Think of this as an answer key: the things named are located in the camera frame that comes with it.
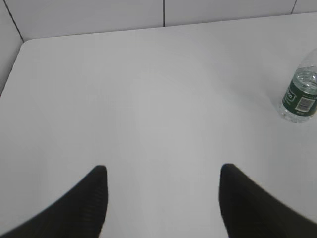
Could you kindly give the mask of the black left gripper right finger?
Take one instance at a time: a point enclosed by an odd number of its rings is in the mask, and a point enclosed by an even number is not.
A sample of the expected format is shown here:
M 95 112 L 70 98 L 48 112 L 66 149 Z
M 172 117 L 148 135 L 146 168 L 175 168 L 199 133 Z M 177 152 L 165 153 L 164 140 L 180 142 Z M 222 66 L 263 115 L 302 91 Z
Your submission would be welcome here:
M 221 167 L 218 201 L 230 238 L 315 238 L 317 225 L 274 198 L 234 164 Z

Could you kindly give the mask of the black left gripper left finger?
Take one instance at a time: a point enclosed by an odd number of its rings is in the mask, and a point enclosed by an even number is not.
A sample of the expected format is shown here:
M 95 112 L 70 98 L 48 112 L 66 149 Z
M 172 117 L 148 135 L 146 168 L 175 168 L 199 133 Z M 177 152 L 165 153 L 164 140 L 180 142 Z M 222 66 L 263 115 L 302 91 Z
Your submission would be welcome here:
M 98 238 L 108 207 L 108 174 L 95 166 L 70 191 L 3 238 Z

